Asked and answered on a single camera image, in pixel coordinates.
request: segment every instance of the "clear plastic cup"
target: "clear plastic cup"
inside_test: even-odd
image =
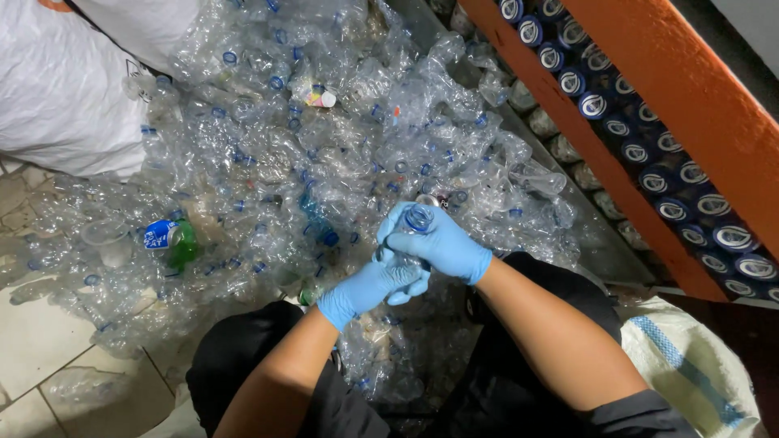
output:
[[[100,253],[100,260],[107,267],[120,267],[132,258],[130,227],[124,222],[106,219],[92,222],[81,229],[81,238],[94,246]]]

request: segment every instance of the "gloved hand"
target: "gloved hand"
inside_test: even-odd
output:
[[[316,301],[319,311],[343,330],[352,318],[378,306],[390,292],[407,287],[409,295],[420,295],[428,289],[429,272],[419,267],[389,268],[387,263],[392,257],[392,251],[384,249],[381,262],[374,256],[357,273],[325,292]]]
[[[439,207],[423,205],[433,213],[430,232],[426,235],[392,233],[401,213],[414,205],[413,202],[398,203],[379,226],[376,239],[396,251],[421,257],[430,262],[436,270],[452,277],[459,277],[466,284],[474,284],[487,271],[492,252],[471,240],[468,234]]]

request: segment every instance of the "orange shelf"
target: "orange shelf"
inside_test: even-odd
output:
[[[779,254],[779,125],[770,114],[668,0],[562,2]]]
[[[459,3],[468,17],[487,36],[514,74],[527,86],[536,101],[552,117],[560,132],[590,165],[612,199],[666,264],[679,283],[679,287],[688,296],[695,298],[717,302],[729,301],[719,285],[697,260],[687,254],[676,234],[644,199],[635,182],[601,142],[590,127],[590,123],[579,113],[576,105],[560,91],[555,77],[544,70],[538,63],[536,54],[520,42],[516,30],[501,17],[498,6],[484,0],[459,0]],[[577,12],[574,12],[574,16],[578,19]],[[676,135],[674,128],[669,127]]]

